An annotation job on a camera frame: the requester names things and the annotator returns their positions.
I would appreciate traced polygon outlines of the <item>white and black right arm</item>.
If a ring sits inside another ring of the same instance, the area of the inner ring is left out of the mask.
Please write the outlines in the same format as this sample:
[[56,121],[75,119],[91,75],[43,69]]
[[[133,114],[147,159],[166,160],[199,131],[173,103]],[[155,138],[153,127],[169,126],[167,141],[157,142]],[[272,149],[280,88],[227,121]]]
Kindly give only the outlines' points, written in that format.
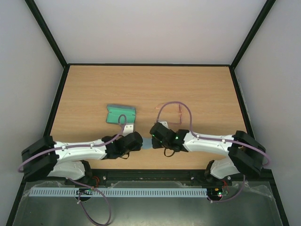
[[157,122],[150,129],[152,147],[165,148],[177,152],[207,152],[224,156],[212,160],[207,166],[205,179],[214,185],[221,179],[241,173],[257,178],[263,168],[266,149],[253,137],[243,131],[234,135],[215,136],[180,129],[176,132],[165,122]]

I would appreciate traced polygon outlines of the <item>light blue cleaning cloth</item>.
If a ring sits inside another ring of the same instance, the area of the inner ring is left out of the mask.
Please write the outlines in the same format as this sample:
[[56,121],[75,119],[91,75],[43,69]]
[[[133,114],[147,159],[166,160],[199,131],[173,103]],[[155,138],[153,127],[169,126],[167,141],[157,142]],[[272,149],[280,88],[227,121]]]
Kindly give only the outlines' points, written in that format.
[[152,139],[143,137],[142,149],[152,149]]

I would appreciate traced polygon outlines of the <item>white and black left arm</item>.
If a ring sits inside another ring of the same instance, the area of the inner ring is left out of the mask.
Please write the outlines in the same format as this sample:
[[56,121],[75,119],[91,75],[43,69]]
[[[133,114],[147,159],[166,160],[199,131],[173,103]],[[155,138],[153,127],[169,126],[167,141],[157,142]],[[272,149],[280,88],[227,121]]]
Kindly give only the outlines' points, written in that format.
[[89,159],[121,158],[131,151],[139,151],[142,145],[143,138],[138,132],[81,143],[56,142],[52,136],[46,136],[22,151],[22,163],[17,170],[27,182],[47,177],[79,180],[91,175]]

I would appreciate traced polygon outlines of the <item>blue-grey glasses case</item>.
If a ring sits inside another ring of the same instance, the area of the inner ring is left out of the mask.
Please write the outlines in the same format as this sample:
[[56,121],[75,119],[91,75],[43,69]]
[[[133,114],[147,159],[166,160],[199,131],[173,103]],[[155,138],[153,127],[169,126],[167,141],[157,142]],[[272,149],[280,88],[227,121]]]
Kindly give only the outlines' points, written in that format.
[[132,106],[126,105],[116,105],[116,104],[108,104],[107,105],[107,118],[106,122],[108,124],[124,124],[125,118],[121,117],[121,115],[126,116],[127,123],[134,123],[136,119],[136,108]]

